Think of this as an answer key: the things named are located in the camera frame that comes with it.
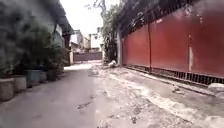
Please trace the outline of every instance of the narrow alley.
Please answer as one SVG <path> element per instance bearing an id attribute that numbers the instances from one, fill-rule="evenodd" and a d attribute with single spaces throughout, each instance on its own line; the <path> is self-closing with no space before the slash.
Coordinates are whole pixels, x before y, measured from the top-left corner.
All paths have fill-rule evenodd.
<path id="1" fill-rule="evenodd" d="M 99 62 L 73 65 L 61 80 L 2 103 L 0 128 L 224 127 L 223 102 L 182 91 Z"/>

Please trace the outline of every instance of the potted plant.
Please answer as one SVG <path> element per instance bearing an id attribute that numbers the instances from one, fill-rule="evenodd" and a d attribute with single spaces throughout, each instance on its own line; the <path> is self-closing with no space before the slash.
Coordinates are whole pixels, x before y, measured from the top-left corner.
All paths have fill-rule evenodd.
<path id="1" fill-rule="evenodd" d="M 39 85 L 46 80 L 43 61 L 48 58 L 46 49 L 50 43 L 50 33 L 33 21 L 23 40 L 24 56 L 26 57 L 26 62 L 23 63 L 26 63 L 28 87 Z"/>

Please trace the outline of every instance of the wall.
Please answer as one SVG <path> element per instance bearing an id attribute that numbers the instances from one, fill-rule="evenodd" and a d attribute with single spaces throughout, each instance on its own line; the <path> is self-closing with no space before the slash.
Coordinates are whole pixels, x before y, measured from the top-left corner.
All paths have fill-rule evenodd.
<path id="1" fill-rule="evenodd" d="M 103 42 L 103 39 L 101 37 L 99 37 L 98 35 L 91 36 L 91 48 L 99 48 L 100 49 L 100 44 L 102 44 L 102 42 Z"/>

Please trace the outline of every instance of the flower pot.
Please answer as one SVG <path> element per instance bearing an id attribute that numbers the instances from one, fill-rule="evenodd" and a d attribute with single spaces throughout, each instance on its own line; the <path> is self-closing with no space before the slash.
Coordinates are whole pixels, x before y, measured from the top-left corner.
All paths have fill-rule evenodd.
<path id="1" fill-rule="evenodd" d="M 27 70 L 27 85 L 28 87 L 37 86 L 40 84 L 41 71 L 40 70 Z"/>
<path id="2" fill-rule="evenodd" d="M 26 76 L 14 76 L 13 86 L 16 93 L 26 90 Z"/>
<path id="3" fill-rule="evenodd" d="M 44 71 L 40 72 L 40 82 L 44 83 L 47 80 L 47 73 Z"/>
<path id="4" fill-rule="evenodd" d="M 8 101 L 14 96 L 13 78 L 0 79 L 0 101 Z"/>

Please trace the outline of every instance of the debris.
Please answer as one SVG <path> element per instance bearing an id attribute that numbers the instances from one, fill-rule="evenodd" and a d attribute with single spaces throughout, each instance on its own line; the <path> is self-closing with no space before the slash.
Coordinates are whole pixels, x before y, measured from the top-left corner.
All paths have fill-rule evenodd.
<path id="1" fill-rule="evenodd" d="M 138 114 L 141 113 L 141 110 L 142 110 L 142 108 L 140 108 L 140 107 L 136 107 L 136 108 L 134 109 L 133 113 L 134 113 L 135 115 L 138 115 Z"/>
<path id="2" fill-rule="evenodd" d="M 115 60 L 111 61 L 111 62 L 108 64 L 108 66 L 109 66 L 110 68 L 115 68 L 115 66 L 116 66 L 116 61 L 115 61 Z"/>
<path id="3" fill-rule="evenodd" d="M 78 106 L 78 109 L 83 109 L 83 108 L 87 107 L 89 104 L 91 104 L 91 102 L 88 102 L 88 103 L 85 103 L 85 104 L 80 104 Z"/>
<path id="4" fill-rule="evenodd" d="M 178 86 L 173 85 L 172 92 L 180 91 L 180 88 Z"/>
<path id="5" fill-rule="evenodd" d="M 136 117 L 132 117 L 131 121 L 132 121 L 132 124 L 136 124 L 137 123 L 137 118 Z"/>
<path id="6" fill-rule="evenodd" d="M 208 89 L 213 92 L 224 92 L 224 84 L 212 83 L 208 86 Z"/>
<path id="7" fill-rule="evenodd" d="M 182 95 L 184 94 L 184 92 L 181 91 L 180 88 L 178 86 L 175 86 L 175 85 L 173 85 L 172 92 L 176 93 L 176 94 L 182 94 Z"/>

